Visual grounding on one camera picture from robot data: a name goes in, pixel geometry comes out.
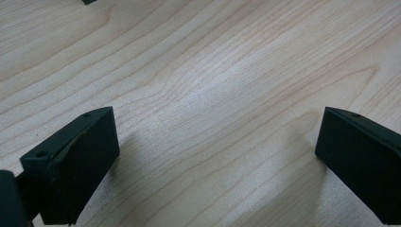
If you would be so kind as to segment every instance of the table surface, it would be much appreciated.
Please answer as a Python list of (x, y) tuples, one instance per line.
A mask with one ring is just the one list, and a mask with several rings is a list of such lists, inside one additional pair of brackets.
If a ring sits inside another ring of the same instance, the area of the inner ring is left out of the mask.
[(77, 226), (382, 226), (314, 148), (325, 106), (401, 131), (400, 49), (400, 1), (2, 0), (0, 168), (113, 106)]

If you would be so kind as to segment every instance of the light wood surface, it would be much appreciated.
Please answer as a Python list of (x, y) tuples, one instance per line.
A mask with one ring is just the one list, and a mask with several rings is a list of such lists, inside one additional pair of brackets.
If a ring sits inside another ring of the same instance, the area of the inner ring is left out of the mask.
[(314, 147), (325, 106), (401, 132), (400, 62), (401, 1), (3, 0), (0, 168), (113, 106), (77, 226), (382, 226)]

